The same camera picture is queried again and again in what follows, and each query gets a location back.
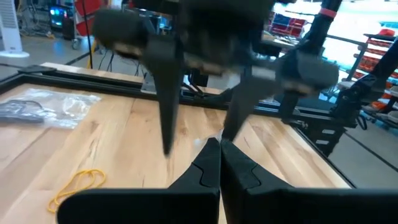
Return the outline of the white tower fan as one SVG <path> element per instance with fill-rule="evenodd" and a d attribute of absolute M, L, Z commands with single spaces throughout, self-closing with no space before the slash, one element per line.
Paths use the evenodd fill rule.
<path fill-rule="evenodd" d="M 0 0 L 0 33 L 4 46 L 4 49 L 0 50 L 0 57 L 27 58 L 30 56 L 22 49 L 14 0 Z"/>

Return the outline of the red panel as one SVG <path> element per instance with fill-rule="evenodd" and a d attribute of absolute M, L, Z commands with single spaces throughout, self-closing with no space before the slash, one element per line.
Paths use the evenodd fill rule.
<path fill-rule="evenodd" d="M 75 30 L 79 36 L 91 34 L 95 12 L 108 5 L 108 0 L 75 0 Z"/>

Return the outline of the metal rack with red bins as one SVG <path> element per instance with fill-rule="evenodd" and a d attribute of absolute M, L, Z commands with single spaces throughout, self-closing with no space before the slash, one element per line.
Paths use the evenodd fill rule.
<path fill-rule="evenodd" d="M 365 87 L 364 112 L 398 126 L 398 30 L 383 28 L 365 36 L 366 46 L 359 48 L 364 52 L 354 55 L 359 63 L 353 86 Z"/>

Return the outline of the yellow rubber band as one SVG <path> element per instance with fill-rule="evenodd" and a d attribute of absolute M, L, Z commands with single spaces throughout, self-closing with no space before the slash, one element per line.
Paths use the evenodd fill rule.
<path fill-rule="evenodd" d="M 106 182 L 106 174 L 99 169 L 81 170 L 55 194 L 47 204 L 47 211 L 55 214 L 60 204 L 68 197 L 82 190 L 97 189 Z"/>

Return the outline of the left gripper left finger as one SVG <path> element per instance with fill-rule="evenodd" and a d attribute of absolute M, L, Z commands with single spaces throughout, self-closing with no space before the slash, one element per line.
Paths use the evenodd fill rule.
<path fill-rule="evenodd" d="M 58 224 L 217 224 L 220 143 L 209 138 L 166 189 L 89 189 L 64 200 Z"/>

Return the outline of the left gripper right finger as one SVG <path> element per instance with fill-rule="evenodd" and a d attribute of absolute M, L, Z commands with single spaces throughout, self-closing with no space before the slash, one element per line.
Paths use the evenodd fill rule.
<path fill-rule="evenodd" d="M 398 224 L 398 190 L 293 187 L 221 142 L 228 224 Z"/>

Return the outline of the clear plastic zip bag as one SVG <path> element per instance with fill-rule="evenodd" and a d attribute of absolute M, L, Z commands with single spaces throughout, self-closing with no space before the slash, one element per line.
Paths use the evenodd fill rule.
<path fill-rule="evenodd" d="M 29 88 L 0 101 L 0 123 L 73 129 L 99 101 L 96 95 Z"/>
<path fill-rule="evenodd" d="M 201 149 L 205 146 L 209 139 L 215 138 L 218 142 L 221 141 L 221 136 L 223 133 L 223 129 L 219 130 L 216 134 L 212 134 L 205 138 L 196 139 L 193 142 L 193 147 L 196 151 L 201 151 Z"/>

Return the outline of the black pole with red band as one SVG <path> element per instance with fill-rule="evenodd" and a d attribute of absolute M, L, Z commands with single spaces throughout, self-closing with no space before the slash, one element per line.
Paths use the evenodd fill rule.
<path fill-rule="evenodd" d="M 321 55 L 321 48 L 328 30 L 343 0 L 322 0 L 321 9 L 315 16 L 312 26 L 304 39 L 301 50 L 308 54 Z"/>

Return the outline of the cart with lit monitor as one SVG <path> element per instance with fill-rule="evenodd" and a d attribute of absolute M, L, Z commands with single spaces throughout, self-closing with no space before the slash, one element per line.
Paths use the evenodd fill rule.
<path fill-rule="evenodd" d="M 70 6 L 50 5 L 49 7 L 50 28 L 52 31 L 61 33 L 65 40 L 72 40 L 75 36 L 73 13 Z"/>

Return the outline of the blue and red bin stack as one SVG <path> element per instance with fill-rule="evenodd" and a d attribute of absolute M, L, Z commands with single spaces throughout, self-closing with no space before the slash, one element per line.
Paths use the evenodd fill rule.
<path fill-rule="evenodd" d="M 269 32 L 277 35 L 301 38 L 304 26 L 307 25 L 305 19 L 288 17 L 283 14 L 274 13 L 269 23 Z"/>

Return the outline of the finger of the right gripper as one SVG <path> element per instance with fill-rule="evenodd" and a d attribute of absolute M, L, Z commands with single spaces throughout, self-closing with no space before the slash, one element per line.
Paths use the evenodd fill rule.
<path fill-rule="evenodd" d="M 149 42 L 149 69 L 154 77 L 159 102 L 162 145 L 165 155 L 172 151 L 176 127 L 179 92 L 182 84 L 182 59 L 176 42 Z"/>
<path fill-rule="evenodd" d="M 233 91 L 225 120 L 222 138 L 233 140 L 242 128 L 247 117 L 254 111 L 254 107 L 280 89 L 275 80 L 275 73 L 253 75 L 241 81 Z"/>

